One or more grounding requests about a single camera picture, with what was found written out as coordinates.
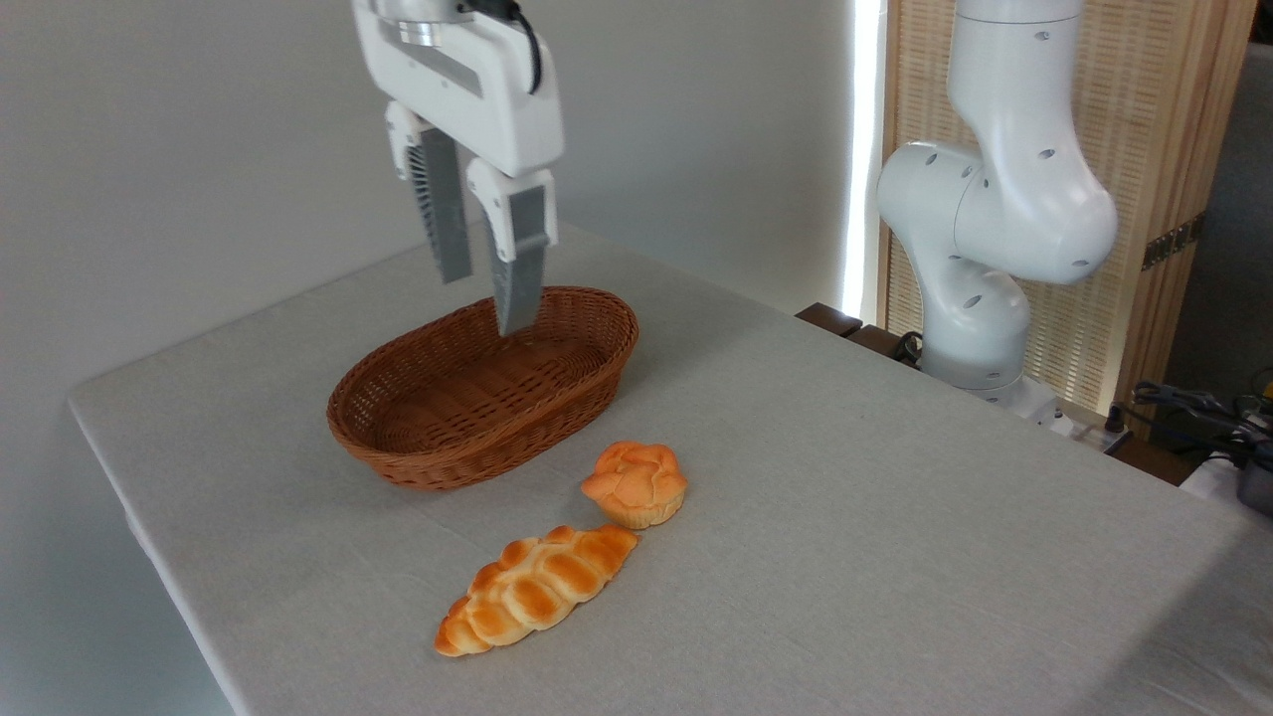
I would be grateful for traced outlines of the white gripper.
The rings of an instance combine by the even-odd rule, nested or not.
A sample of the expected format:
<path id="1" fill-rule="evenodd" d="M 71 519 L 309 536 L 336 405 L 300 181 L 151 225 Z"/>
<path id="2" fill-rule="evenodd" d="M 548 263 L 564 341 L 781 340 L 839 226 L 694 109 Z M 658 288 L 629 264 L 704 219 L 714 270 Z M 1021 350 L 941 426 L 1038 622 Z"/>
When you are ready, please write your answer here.
<path id="1" fill-rule="evenodd" d="M 411 186 L 442 282 L 472 274 L 458 141 L 480 157 L 468 161 L 465 181 L 488 232 L 496 331 L 532 326 L 546 254 L 558 245 L 555 180 L 542 168 L 564 152 L 546 42 L 518 1 L 351 6 L 370 78 L 391 99 L 384 124 L 395 169 Z"/>

